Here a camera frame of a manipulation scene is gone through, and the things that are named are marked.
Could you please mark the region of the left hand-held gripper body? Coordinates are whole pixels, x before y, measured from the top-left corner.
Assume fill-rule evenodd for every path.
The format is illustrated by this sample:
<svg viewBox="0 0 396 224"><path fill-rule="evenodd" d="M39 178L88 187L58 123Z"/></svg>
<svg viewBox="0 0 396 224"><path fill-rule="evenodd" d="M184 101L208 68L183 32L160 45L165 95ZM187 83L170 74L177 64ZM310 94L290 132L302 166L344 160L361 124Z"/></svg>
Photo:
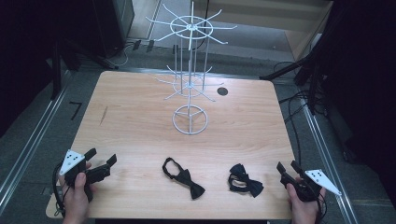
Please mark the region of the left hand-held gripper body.
<svg viewBox="0 0 396 224"><path fill-rule="evenodd" d="M88 169L84 154L69 149L66 152L59 174L64 177L65 184L73 188L77 175L79 173L85 173L87 180L84 190L88 201L91 202L93 196L90 184L103 181L107 176L110 176L110 168L105 163L96 168Z"/></svg>

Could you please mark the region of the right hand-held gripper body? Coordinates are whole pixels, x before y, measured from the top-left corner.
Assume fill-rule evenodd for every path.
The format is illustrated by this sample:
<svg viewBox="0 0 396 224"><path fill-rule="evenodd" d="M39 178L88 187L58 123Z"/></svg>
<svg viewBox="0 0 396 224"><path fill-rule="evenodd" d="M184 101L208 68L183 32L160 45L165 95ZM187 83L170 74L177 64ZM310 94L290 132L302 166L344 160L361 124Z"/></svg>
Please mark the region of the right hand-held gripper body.
<svg viewBox="0 0 396 224"><path fill-rule="evenodd" d="M296 190L298 198L303 202L315 201L322 188L329 190L337 196L341 196L342 192L334 185L334 183L321 170L308 170L301 172L301 182L289 175L285 170L279 170L281 174L280 182L286 187L292 184Z"/></svg>

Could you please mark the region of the white wire display rack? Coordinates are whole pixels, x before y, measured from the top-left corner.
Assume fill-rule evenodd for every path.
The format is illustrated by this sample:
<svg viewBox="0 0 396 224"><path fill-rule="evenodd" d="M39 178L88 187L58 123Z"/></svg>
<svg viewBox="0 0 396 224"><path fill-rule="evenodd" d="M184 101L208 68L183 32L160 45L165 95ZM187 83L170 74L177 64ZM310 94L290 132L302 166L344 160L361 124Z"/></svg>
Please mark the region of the white wire display rack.
<svg viewBox="0 0 396 224"><path fill-rule="evenodd" d="M222 13L219 9L215 14L204 17L194 14L195 4L191 2L191 9L188 15L176 14L173 10L163 5L163 8L172 16L169 21L148 19L154 24L165 25L170 33L161 38L154 39L160 42L165 38L174 36L176 42L173 46L174 67L167 65L168 71L174 76L171 81L156 78L157 81L170 85L173 93L165 97L165 100L175 96L183 97L186 104L176 109L172 116L174 127L187 135L194 135L203 132L208 123L209 117L206 111L195 105L194 98L204 97L210 102L214 99L208 96L205 91L211 84L206 82L206 75L212 70L207 66L209 43L211 40L221 45L227 45L227 41L221 41L213 36L217 30L233 30L236 28L214 25L212 20Z"/></svg>

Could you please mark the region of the person's right hand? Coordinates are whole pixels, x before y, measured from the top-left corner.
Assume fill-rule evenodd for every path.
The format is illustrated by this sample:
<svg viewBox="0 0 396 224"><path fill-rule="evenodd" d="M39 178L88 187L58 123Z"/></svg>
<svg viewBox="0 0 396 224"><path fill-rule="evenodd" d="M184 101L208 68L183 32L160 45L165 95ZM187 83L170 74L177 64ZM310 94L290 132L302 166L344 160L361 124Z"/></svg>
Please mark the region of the person's right hand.
<svg viewBox="0 0 396 224"><path fill-rule="evenodd" d="M291 224L319 224L321 214L319 213L318 203L301 201L292 184L288 184L286 190L292 213Z"/></svg>

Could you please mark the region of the person's left hand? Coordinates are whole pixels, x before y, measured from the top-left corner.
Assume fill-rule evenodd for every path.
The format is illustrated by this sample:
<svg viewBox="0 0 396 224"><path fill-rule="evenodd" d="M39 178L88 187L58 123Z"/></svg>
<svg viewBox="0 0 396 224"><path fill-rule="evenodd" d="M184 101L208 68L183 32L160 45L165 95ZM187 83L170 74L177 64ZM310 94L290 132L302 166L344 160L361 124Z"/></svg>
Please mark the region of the person's left hand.
<svg viewBox="0 0 396 224"><path fill-rule="evenodd" d="M89 214L89 201L85 193L86 174L79 173L75 179L75 187L65 184L64 177L59 177L63 191L65 216L63 224L84 224Z"/></svg>

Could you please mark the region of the black metal stand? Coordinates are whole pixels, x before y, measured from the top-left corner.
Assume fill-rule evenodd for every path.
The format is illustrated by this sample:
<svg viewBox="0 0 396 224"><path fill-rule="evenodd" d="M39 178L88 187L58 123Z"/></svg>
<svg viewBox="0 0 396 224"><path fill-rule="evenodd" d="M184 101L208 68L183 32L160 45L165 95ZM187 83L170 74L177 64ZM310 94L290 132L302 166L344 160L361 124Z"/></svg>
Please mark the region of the black metal stand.
<svg viewBox="0 0 396 224"><path fill-rule="evenodd" d="M54 41L52 46L52 61L51 61L51 73L52 73L52 95L51 100L54 100L61 92L62 81L61 81L61 60L64 60L65 65L74 71L77 71L81 63L77 57L80 53L85 55L93 62L101 65L105 69L117 70L117 65L111 65L106 63L103 59L100 59L93 52L84 49L82 46L74 41L58 38Z"/></svg>
<svg viewBox="0 0 396 224"><path fill-rule="evenodd" d="M318 39L317 44L312 48L312 50L302 59L297 62L291 63L290 65L273 72L270 75L260 76L260 80L272 81L278 77L287 74L299 68L297 75L294 78L294 83L297 86L302 86L306 83L308 79L311 80L308 89L308 108L312 114L315 112L315 104L317 100L315 99L315 94L318 89L318 78L319 78L319 61L324 55L325 51L328 49L332 42L332 33L324 32Z"/></svg>

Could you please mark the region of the light wooden panel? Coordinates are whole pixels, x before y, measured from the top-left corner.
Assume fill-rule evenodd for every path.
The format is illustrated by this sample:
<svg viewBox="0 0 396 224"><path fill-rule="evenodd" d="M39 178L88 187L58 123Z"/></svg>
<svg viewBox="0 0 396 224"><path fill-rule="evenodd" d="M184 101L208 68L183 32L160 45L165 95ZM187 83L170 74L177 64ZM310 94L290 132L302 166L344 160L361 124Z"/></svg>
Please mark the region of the light wooden panel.
<svg viewBox="0 0 396 224"><path fill-rule="evenodd" d="M332 8L330 0L189 0L194 13L216 25L235 24L214 34L228 42L210 51L256 59L297 61L321 33Z"/></svg>

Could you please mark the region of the dark cabinet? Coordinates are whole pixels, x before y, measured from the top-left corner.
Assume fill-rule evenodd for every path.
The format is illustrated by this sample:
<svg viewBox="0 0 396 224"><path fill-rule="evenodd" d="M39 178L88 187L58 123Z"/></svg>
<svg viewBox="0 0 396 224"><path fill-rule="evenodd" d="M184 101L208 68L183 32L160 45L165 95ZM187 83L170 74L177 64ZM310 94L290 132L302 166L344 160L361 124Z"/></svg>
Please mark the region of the dark cabinet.
<svg viewBox="0 0 396 224"><path fill-rule="evenodd" d="M134 20L133 0L92 0L99 32L99 55L112 57L124 48Z"/></svg>

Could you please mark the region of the aluminium floor rail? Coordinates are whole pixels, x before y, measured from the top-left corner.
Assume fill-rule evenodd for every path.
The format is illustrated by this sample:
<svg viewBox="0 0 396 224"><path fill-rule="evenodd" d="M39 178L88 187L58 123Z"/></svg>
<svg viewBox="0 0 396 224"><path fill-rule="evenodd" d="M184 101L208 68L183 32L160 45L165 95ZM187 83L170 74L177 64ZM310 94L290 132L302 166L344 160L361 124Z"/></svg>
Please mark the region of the aluminium floor rail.
<svg viewBox="0 0 396 224"><path fill-rule="evenodd" d="M0 185L0 216L4 213L7 204L12 197L16 187L18 186L23 173L33 158L38 144L50 125L54 115L56 114L62 100L64 99L65 90L49 101L45 111L37 122L35 128L30 134L28 140L22 148L19 157L13 163L5 181Z"/></svg>
<svg viewBox="0 0 396 224"><path fill-rule="evenodd" d="M341 190L341 195L334 195L337 201L338 207L342 214L342 217L346 224L359 224L357 216L352 207L351 201L349 200L347 191L344 184L342 183L341 177L336 170L336 166L333 162L330 150L324 138L321 129L318 126L318 121L315 116L313 116L308 108L304 109L304 115L307 123L310 127L311 133L313 135L314 141L318 148L319 156L321 157L322 163L326 170L326 174L334 185Z"/></svg>

